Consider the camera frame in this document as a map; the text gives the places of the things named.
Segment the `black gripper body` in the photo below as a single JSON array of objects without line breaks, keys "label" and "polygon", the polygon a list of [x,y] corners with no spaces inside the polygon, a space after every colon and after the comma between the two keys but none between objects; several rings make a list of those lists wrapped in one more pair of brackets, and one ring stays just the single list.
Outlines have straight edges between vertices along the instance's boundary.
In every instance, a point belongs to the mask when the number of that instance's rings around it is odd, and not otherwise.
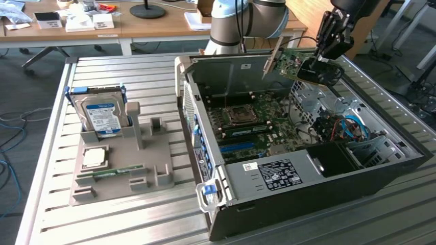
[{"label": "black gripper body", "polygon": [[345,27],[354,26],[359,19],[371,16],[381,0],[331,0],[334,12],[342,18]]}]

